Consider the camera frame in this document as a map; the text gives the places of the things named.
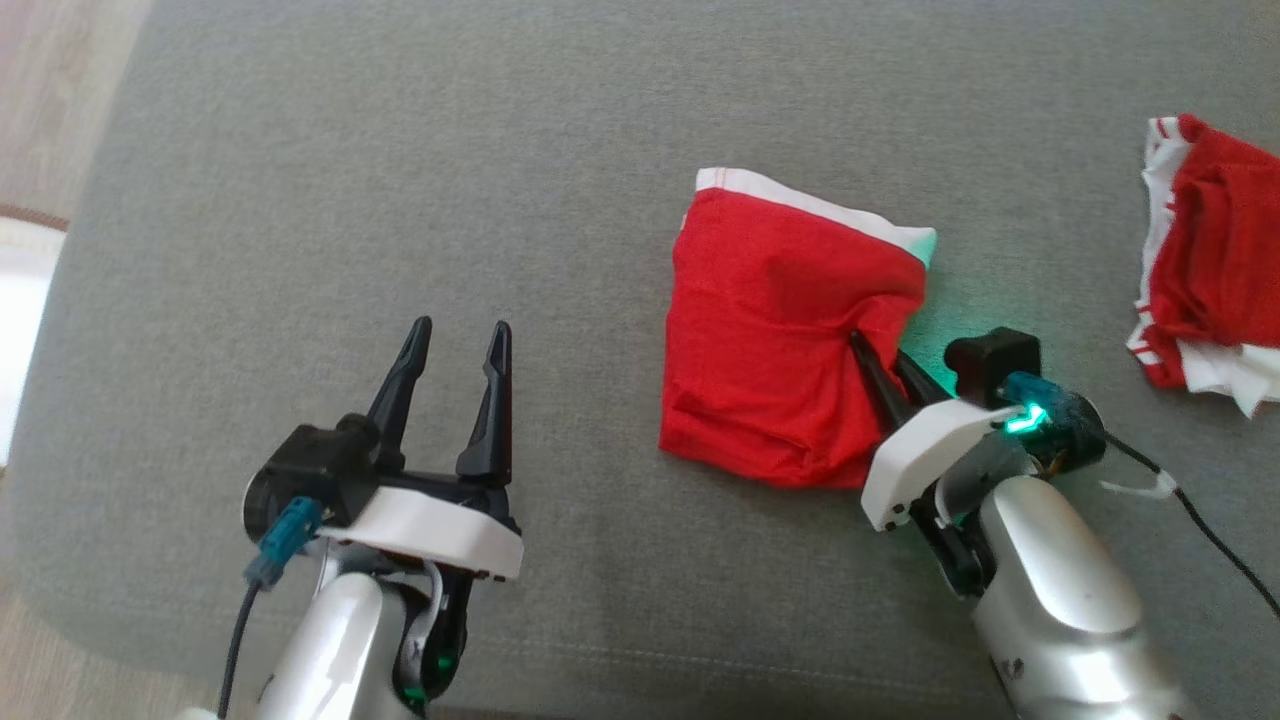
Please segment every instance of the gray fabric surface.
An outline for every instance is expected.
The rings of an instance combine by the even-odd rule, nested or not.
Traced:
[[[1277,19],[1231,0],[159,0],[72,228],[5,502],[26,592],[86,646],[212,678],[244,480],[364,409],[434,316],[411,465],[516,350],[518,582],[477,591],[451,703],[579,717],[1001,716],[966,609],[856,495],[657,450],[669,252],[705,165],[934,225],[905,345],[1009,324],[1280,587],[1280,414],[1160,393],[1121,347],[1143,123],[1280,147]],[[934,360],[932,366],[940,364]],[[1222,717],[1280,716],[1280,628],[1171,503],[1064,483]],[[243,692],[302,612],[255,611]]]

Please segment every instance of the blue cable connector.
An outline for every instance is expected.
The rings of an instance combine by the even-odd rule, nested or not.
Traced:
[[[324,509],[310,497],[294,497],[257,543],[257,557],[244,568],[244,579],[270,591],[284,575],[289,560],[311,542],[324,521]]]

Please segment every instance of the wooden floor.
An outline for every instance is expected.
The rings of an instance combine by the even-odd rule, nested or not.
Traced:
[[[69,219],[151,0],[0,0],[0,205]],[[0,469],[0,483],[3,483]],[[0,716],[168,720],[216,689],[92,656],[0,575]],[[248,706],[232,717],[251,717]],[[492,714],[439,712],[480,720]]]

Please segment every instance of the white cable tie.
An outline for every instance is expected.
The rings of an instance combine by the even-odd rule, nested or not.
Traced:
[[[1108,483],[1106,480],[1098,480],[1098,484],[1111,492],[1137,495],[1140,497],[1149,497],[1152,500],[1165,500],[1166,497],[1174,495],[1174,491],[1178,489],[1178,480],[1164,470],[1156,473],[1156,484],[1149,488],[1132,488],[1128,486]]]

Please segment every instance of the black cable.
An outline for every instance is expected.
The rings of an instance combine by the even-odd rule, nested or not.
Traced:
[[[1226,547],[1226,543],[1219,539],[1217,534],[1213,533],[1213,530],[1208,529],[1208,525],[1204,524],[1204,519],[1201,518],[1199,512],[1196,511],[1196,506],[1192,505],[1190,498],[1187,497],[1187,493],[1183,492],[1183,488],[1174,488],[1174,497],[1176,497],[1178,501],[1183,503],[1183,507],[1187,510],[1187,515],[1189,515],[1192,523],[1196,523],[1196,527],[1199,528],[1202,533],[1204,533],[1204,537],[1208,538],[1208,542],[1213,543],[1213,547],[1216,547],[1222,555],[1225,555],[1226,559],[1231,561],[1231,565],[1235,565],[1235,569],[1239,570],[1240,574],[1244,575],[1247,580],[1249,580],[1249,583],[1253,585],[1253,589],[1258,591],[1258,594],[1261,594],[1262,600],[1266,601],[1267,607],[1271,609],[1271,612],[1274,612],[1276,618],[1280,618],[1280,602],[1276,602],[1276,597],[1271,594],[1271,591],[1267,589],[1265,584],[1262,584],[1262,580],[1258,578],[1257,573],[1254,573],[1252,568],[1245,565],[1244,561],[1240,560],[1238,555],[1231,552],[1231,548]]]
[[[218,696],[218,720],[227,720],[227,711],[232,705],[232,683],[236,679],[236,660],[239,657],[239,643],[244,639],[244,625],[248,624],[248,612],[253,609],[253,600],[262,584],[250,580],[248,589],[244,591],[244,601],[241,602],[239,615],[236,616],[236,629],[232,630],[232,644],[227,650],[227,669],[223,671],[223,692]]]
[[[1124,442],[1123,439],[1111,434],[1106,429],[1097,427],[1093,423],[1087,421],[1087,424],[1091,425],[1091,429],[1093,432],[1101,434],[1108,443],[1111,443],[1112,447],[1128,455],[1129,457],[1133,457],[1152,473],[1158,475],[1160,473],[1164,471],[1160,468],[1160,465],[1156,464],[1155,460],[1147,457],[1142,452],[1138,452],[1132,445]],[[1275,614],[1277,619],[1280,619],[1280,602],[1276,602],[1276,597],[1271,594],[1271,591],[1267,589],[1265,584],[1262,584],[1262,579],[1258,578],[1258,574],[1254,573],[1253,569],[1248,566],[1248,564],[1240,560],[1240,556],[1236,555],[1234,551],[1231,551],[1231,548],[1228,547],[1226,543],[1217,537],[1217,533],[1210,529],[1208,524],[1204,521],[1204,518],[1201,518],[1201,514],[1198,510],[1196,510],[1196,505],[1192,502],[1192,498],[1187,497],[1187,492],[1183,488],[1175,487],[1174,497],[1178,498],[1178,502],[1183,503],[1183,509],[1187,510],[1187,515],[1192,519],[1192,523],[1196,523],[1196,527],[1199,529],[1199,532],[1203,533],[1206,538],[1208,538],[1208,542],[1213,543],[1213,547],[1216,547],[1219,552],[1221,552],[1228,560],[1231,561],[1231,565],[1235,565],[1235,569],[1239,570],[1242,575],[1244,575],[1244,579],[1249,580],[1249,584],[1253,585],[1253,589],[1258,591],[1258,594],[1262,596],[1262,600],[1267,603],[1267,607],[1271,609],[1271,612]]]

